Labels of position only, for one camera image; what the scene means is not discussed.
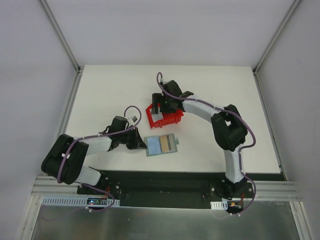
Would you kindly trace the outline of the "red plastic bin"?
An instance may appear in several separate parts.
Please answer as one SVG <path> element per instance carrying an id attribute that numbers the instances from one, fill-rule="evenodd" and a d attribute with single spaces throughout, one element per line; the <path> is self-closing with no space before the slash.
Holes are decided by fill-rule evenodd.
<path id="1" fill-rule="evenodd" d="M 162 128 L 171 124 L 178 124 L 181 121 L 181 118 L 184 116 L 184 113 L 181 110 L 177 110 L 175 113 L 162 113 L 163 119 L 157 122 L 154 122 L 152 119 L 152 104 L 150 104 L 146 109 L 146 116 L 149 122 L 150 128 Z"/>

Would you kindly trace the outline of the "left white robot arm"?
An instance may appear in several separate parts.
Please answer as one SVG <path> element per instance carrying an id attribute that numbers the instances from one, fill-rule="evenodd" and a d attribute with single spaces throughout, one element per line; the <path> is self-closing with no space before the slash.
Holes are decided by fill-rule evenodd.
<path id="1" fill-rule="evenodd" d="M 106 183 L 102 173 L 92 167 L 84 166 L 87 156 L 110 152 L 119 145 L 128 150 L 146 149 L 142 140 L 136 116 L 115 116 L 111 125 L 97 135 L 79 137 L 62 134 L 55 141 L 41 164 L 41 171 L 67 185 L 85 183 L 90 191 L 99 195 L 105 191 Z"/>

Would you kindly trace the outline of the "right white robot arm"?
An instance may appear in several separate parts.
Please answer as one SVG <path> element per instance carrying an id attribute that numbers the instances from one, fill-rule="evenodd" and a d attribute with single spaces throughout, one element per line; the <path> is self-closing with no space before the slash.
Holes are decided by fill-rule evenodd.
<path id="1" fill-rule="evenodd" d="M 217 107 L 197 98 L 190 91 L 182 92 L 174 80 L 158 80 L 157 84 L 162 92 L 152 94 L 151 113 L 173 114 L 182 111 L 211 123 L 214 139 L 224 151 L 225 177 L 229 181 L 225 184 L 225 192 L 230 197 L 237 197 L 243 191 L 240 182 L 244 179 L 239 150 L 248 134 L 248 129 L 240 120 L 238 109 L 232 104 L 224 108 Z"/>

